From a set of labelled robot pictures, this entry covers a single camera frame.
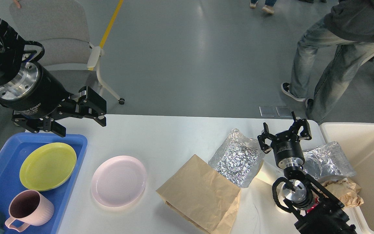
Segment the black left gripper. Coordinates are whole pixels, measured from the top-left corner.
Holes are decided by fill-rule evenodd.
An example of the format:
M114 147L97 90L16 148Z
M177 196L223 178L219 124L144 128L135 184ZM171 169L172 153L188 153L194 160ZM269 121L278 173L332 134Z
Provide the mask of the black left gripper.
M55 120L67 117L88 118L106 126L107 103L103 97L89 86L77 94L68 92L37 62L23 63L13 80L0 86L0 103L17 111L12 113L12 121L31 133L52 132L65 137L66 128ZM47 116L51 113L54 120Z

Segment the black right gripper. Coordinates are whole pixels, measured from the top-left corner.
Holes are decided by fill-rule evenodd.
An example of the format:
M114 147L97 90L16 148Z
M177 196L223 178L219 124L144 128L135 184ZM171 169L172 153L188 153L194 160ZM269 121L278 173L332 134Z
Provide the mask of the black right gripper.
M311 130L307 119L297 119L295 112L291 112L293 124L288 129L291 133L281 132L278 136L269 132L268 124L263 123L264 129L258 135L258 142L264 153L273 150L276 166L285 169L290 166L303 166L303 157L300 140L311 140ZM272 147L266 144L266 139L270 140Z

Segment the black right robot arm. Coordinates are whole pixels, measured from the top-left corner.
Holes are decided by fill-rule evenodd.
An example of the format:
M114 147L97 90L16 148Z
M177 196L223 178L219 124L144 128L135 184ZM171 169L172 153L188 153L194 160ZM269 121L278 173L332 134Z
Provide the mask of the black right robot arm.
M289 129L272 134L268 124L257 140L264 153L272 152L276 166L282 170L272 185L276 206L293 214L295 228L301 234L355 234L355 225L349 225L344 204L316 179L303 170L305 159L300 142L311 140L310 125L291 113Z

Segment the red item under arm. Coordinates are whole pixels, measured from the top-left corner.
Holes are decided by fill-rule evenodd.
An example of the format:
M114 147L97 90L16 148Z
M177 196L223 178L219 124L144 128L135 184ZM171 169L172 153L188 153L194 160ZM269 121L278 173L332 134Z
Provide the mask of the red item under arm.
M313 203L312 203L312 206L310 208L308 208L305 213L308 214L309 212L311 212L317 205L318 205L318 198L315 198Z

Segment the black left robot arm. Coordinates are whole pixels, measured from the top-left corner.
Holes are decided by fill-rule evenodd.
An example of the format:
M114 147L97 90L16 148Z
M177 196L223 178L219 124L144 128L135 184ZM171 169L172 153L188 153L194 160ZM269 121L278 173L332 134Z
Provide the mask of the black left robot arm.
M106 100L89 86L68 92L39 64L44 53L41 43L24 40L0 18L0 104L12 110L11 120L29 132L60 137L66 128L57 121L67 117L106 126Z

